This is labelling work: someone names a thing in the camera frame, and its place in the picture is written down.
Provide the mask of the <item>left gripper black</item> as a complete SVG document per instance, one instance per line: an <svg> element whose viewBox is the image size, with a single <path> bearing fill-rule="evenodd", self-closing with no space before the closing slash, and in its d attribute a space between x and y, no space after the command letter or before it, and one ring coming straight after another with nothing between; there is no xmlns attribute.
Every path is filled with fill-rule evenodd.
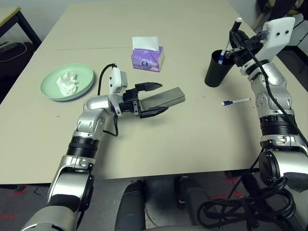
<svg viewBox="0 0 308 231"><path fill-rule="evenodd" d="M135 84L135 88L126 90L123 94L121 112L130 112L135 116L139 116L140 118L149 118L165 112L168 107L152 107L148 110L141 111L140 100L138 97L139 91L152 91L162 86L162 84L155 82Z"/></svg>

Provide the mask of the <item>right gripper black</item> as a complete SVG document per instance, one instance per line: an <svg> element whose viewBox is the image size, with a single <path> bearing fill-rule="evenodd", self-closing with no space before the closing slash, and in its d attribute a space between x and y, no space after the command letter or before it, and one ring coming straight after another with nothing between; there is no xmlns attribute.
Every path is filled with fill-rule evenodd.
<svg viewBox="0 0 308 231"><path fill-rule="evenodd" d="M232 29L229 32L229 42L231 50L226 51L226 60L237 67L243 67L248 61L252 60L252 55L246 48L250 49L248 44L250 38L239 29Z"/></svg>

